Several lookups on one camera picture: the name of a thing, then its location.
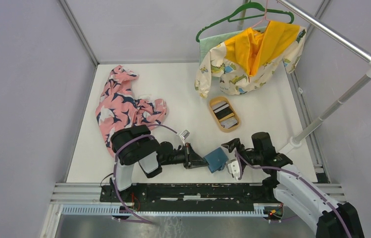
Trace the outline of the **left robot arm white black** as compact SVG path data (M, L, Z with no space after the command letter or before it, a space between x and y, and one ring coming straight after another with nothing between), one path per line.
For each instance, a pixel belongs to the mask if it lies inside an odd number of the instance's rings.
M162 166L166 165L182 164L185 169L209 165L206 159L198 155L191 144L186 142L189 131L178 133L166 125L162 126L181 140L182 144L175 149L167 141L157 141L150 131L150 127L155 126L159 124L133 126L119 130L109 138L115 158L112 179L114 187L111 194L119 202L130 198L132 173L136 163L149 179L162 173Z

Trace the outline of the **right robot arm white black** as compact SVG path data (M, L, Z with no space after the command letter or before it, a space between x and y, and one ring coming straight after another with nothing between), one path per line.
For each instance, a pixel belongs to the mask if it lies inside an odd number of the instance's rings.
M337 201L305 178L289 157L276 151L267 132L254 133L251 139L253 148L246 148L239 138L222 144L235 155L228 165L234 178L240 180L246 167L268 174L263 180L262 198L287 205L317 238L365 236L359 214L351 203Z

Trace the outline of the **blue leather card holder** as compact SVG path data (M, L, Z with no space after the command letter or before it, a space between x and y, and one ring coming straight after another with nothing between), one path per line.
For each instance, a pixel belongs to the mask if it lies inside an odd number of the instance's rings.
M209 171L213 174L225 168L228 156L222 148L218 147L205 155L203 159L206 161Z

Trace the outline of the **silver credit card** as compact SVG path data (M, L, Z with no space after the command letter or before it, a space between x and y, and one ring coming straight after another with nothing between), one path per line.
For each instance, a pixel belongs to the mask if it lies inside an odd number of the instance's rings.
M220 125L225 129L232 128L237 124L238 124L238 120L235 117L230 117L220 122Z

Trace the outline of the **oval wooden tray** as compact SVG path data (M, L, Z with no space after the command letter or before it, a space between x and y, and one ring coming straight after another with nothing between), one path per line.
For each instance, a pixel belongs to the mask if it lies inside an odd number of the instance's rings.
M226 97L218 96L210 99L209 109L222 132L229 133L239 127L240 118Z

